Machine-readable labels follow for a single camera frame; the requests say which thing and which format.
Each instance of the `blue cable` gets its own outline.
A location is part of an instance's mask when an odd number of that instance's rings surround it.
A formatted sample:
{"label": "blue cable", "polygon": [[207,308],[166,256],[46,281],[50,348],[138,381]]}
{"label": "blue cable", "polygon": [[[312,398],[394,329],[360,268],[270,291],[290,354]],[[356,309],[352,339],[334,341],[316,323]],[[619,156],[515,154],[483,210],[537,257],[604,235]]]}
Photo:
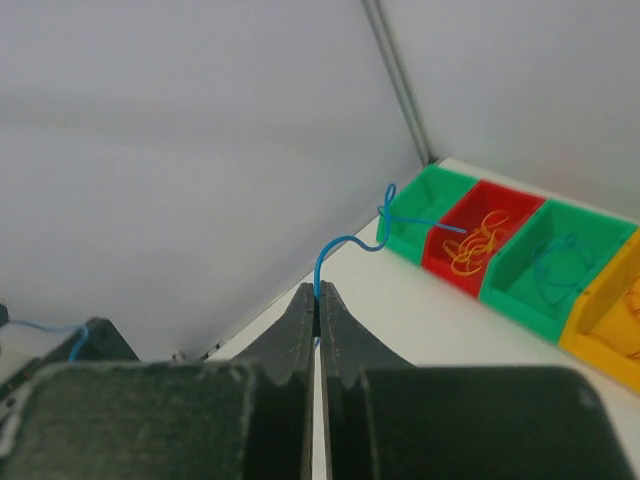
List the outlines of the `blue cable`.
{"label": "blue cable", "polygon": [[78,353],[80,352],[80,349],[84,347],[84,344],[87,343],[87,340],[89,340],[89,329],[87,328],[86,325],[71,325],[67,327],[45,327],[43,325],[38,325],[37,323],[28,322],[26,320],[11,320],[8,323],[8,325],[11,325],[11,324],[34,328],[36,330],[40,330],[41,332],[46,332],[46,333],[64,333],[64,332],[79,330],[81,332],[80,338],[73,345],[71,352],[69,352],[69,359],[68,359],[69,363],[75,361],[76,357],[78,356]]}
{"label": "blue cable", "polygon": [[[584,266],[584,274],[581,278],[571,282],[558,282],[549,278],[549,269],[543,265],[543,260],[552,253],[563,250],[574,250],[580,256]],[[592,249],[583,242],[580,242],[575,234],[558,237],[551,241],[539,242],[535,247],[533,247],[531,256],[533,259],[533,276],[536,288],[538,289],[540,296],[551,305],[557,305],[567,298],[571,291],[580,285],[582,279],[594,266],[594,255]],[[551,287],[565,288],[566,293],[558,299],[552,300],[544,291],[543,284],[547,284]]]}
{"label": "blue cable", "polygon": [[[396,186],[394,183],[390,183],[387,187],[387,191],[384,194],[384,204],[378,206],[378,213],[385,218],[385,230],[384,236],[378,245],[369,246],[360,240],[355,235],[342,235],[338,238],[331,240],[327,245],[320,251],[320,255],[318,255],[318,259],[316,260],[316,268],[313,272],[313,294],[316,298],[316,301],[320,299],[320,269],[322,267],[322,262],[324,262],[325,257],[329,254],[329,252],[335,248],[336,246],[345,243],[345,242],[354,242],[360,248],[367,252],[377,252],[382,250],[384,246],[389,241],[389,236],[391,235],[391,223],[392,222],[404,222],[404,223],[420,223],[424,225],[431,225],[433,227],[443,228],[445,230],[451,230],[458,233],[466,233],[467,231],[464,228],[452,227],[451,225],[445,225],[443,223],[434,222],[431,220],[423,220],[420,218],[404,218],[404,217],[394,217],[391,215],[391,202],[396,196]],[[315,346],[317,347],[320,344],[320,338],[316,338]]]}

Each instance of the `plastic bin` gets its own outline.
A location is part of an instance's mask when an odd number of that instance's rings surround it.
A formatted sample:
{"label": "plastic bin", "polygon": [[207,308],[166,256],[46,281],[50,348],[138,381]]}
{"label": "plastic bin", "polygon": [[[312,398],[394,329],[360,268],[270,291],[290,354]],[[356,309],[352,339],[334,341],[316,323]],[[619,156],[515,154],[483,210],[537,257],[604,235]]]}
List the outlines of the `plastic bin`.
{"label": "plastic bin", "polygon": [[[460,201],[440,220],[467,230],[457,233],[435,228],[429,231],[422,256],[422,266],[439,275],[465,292],[478,296],[482,280],[491,257],[509,240],[514,233],[544,203],[544,199],[519,192],[487,180],[480,180]],[[471,267],[460,268],[447,252],[452,245],[461,244],[487,219],[487,225],[497,224],[495,247],[488,253],[474,257]]]}
{"label": "plastic bin", "polygon": [[[476,178],[454,173],[435,165],[425,168],[391,202],[394,217],[439,221],[465,193],[475,185]],[[386,220],[378,222],[378,241],[384,236]],[[430,225],[395,221],[387,247],[410,262],[420,265]]]}
{"label": "plastic bin", "polygon": [[[622,220],[547,200],[494,257],[480,300],[557,343],[578,295],[635,229]],[[540,245],[563,238],[573,238],[577,247],[552,249],[541,268],[536,262]]]}
{"label": "plastic bin", "polygon": [[560,346],[640,393],[640,231],[631,236],[575,301]]}

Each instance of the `yellow bin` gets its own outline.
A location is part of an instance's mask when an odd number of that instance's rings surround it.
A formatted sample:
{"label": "yellow bin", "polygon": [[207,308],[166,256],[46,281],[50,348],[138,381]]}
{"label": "yellow bin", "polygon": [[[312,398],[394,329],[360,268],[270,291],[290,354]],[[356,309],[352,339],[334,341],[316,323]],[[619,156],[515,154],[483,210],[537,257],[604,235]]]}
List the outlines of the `yellow bin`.
{"label": "yellow bin", "polygon": [[640,230],[577,298],[560,347],[640,394]]}

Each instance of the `white table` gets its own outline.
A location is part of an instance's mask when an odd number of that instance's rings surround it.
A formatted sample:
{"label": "white table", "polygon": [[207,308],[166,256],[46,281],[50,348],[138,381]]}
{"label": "white table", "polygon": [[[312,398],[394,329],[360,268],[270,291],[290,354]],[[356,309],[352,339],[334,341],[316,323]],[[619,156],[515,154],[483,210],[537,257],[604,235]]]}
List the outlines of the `white table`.
{"label": "white table", "polygon": [[[447,159],[441,166],[560,197],[459,160]],[[377,223],[376,218],[358,237],[375,244]],[[312,282],[312,274],[302,281]],[[564,365],[582,372],[600,393],[636,475],[640,474],[639,396],[391,251],[367,253],[348,243],[325,261],[322,278],[335,284],[347,308],[371,333],[413,364]],[[274,300],[211,360],[231,358],[255,340],[282,315],[297,287]],[[314,478],[325,478],[319,370],[316,368]]]}

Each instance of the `white wall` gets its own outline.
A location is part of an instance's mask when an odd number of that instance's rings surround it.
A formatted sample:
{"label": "white wall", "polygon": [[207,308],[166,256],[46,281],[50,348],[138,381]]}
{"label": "white wall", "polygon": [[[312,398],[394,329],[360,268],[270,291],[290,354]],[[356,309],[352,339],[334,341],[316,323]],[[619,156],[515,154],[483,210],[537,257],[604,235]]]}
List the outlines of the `white wall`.
{"label": "white wall", "polygon": [[639,2],[385,7],[440,157],[640,217]]}
{"label": "white wall", "polygon": [[4,0],[0,46],[0,298],[144,358],[237,331],[418,170],[357,1]]}

